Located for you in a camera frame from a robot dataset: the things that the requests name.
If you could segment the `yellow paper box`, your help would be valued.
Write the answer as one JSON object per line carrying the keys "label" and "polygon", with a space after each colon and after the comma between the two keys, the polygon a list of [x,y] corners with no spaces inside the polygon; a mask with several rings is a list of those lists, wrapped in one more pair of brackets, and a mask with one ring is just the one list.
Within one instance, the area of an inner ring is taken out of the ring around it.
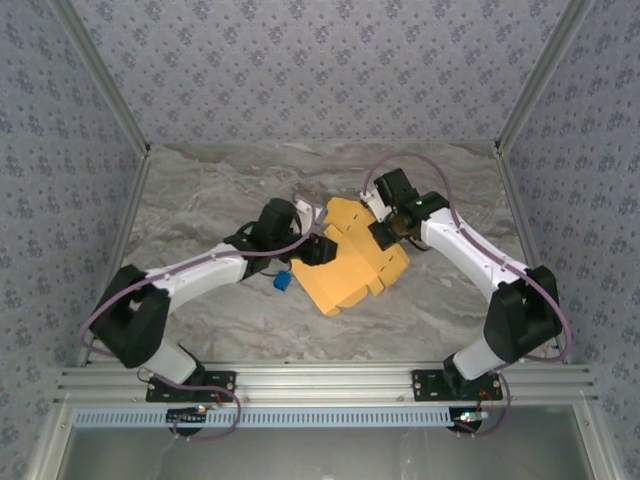
{"label": "yellow paper box", "polygon": [[292,261],[293,275],[323,314],[337,315],[382,293],[409,266],[402,246],[380,249],[369,230],[374,216],[361,203],[332,198],[325,222],[325,236],[337,244],[335,259],[317,266]]}

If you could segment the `aluminium table side rail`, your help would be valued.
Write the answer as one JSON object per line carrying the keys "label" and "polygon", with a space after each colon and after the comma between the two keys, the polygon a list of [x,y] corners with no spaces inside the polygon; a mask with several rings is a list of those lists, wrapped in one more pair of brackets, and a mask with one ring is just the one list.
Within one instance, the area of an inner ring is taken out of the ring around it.
{"label": "aluminium table side rail", "polygon": [[525,212],[522,199],[520,197],[515,178],[513,176],[509,161],[506,159],[499,147],[495,148],[495,155],[498,170],[504,185],[505,194],[515,226],[519,234],[521,248],[524,257],[531,267],[538,267],[542,264],[539,250],[535,244],[530,224]]}
{"label": "aluminium table side rail", "polygon": [[[120,219],[117,234],[110,251],[109,261],[106,268],[106,275],[97,290],[97,301],[102,298],[102,295],[104,294],[107,286],[109,285],[113,276],[116,274],[117,270],[121,267],[121,263],[125,257],[125,249],[135,222],[138,207],[150,168],[149,156],[150,151],[144,151],[141,156],[140,163],[136,169],[133,185],[131,187],[124,212]],[[88,320],[89,318],[82,321],[82,323],[80,324],[80,329],[76,334],[76,345],[78,354],[73,365],[77,367],[84,367],[91,355],[90,347],[93,344],[93,336],[89,331],[89,327],[86,326]]]}

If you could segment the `aluminium mounting rail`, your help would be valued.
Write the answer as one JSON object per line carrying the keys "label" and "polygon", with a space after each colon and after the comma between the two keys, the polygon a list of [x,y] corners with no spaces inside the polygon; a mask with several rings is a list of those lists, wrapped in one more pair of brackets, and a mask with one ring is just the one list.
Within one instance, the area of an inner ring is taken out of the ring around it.
{"label": "aluminium mounting rail", "polygon": [[[220,362],[236,372],[236,394],[249,407],[395,406],[414,401],[413,377],[433,362]],[[596,403],[595,380],[583,365],[521,363],[504,372],[514,406]],[[113,362],[61,371],[52,398],[75,406],[140,405],[146,386]]]}

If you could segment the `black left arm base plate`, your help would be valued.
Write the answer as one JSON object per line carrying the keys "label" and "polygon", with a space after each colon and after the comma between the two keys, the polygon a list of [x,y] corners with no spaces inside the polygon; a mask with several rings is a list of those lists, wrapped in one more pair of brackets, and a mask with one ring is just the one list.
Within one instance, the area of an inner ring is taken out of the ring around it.
{"label": "black left arm base plate", "polygon": [[232,403],[234,371],[196,370],[178,388],[153,375],[148,380],[145,400],[149,403]]}

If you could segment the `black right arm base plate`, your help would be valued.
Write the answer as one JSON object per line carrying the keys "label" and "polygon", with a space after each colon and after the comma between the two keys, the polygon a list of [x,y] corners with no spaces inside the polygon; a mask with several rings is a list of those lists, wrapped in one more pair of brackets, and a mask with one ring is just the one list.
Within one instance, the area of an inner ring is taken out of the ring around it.
{"label": "black right arm base plate", "polygon": [[414,400],[417,402],[503,399],[501,382],[495,373],[466,380],[449,370],[419,369],[411,372],[411,380]]}

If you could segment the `aluminium frame post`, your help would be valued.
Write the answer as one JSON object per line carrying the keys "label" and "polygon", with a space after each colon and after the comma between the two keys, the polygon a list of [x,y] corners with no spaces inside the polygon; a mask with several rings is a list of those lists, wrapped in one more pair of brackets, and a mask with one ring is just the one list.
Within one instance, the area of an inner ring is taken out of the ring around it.
{"label": "aluminium frame post", "polygon": [[567,0],[521,93],[496,137],[495,149],[499,156],[504,157],[513,147],[594,3],[595,0]]}
{"label": "aluminium frame post", "polygon": [[145,157],[149,144],[71,0],[47,0],[125,136]]}

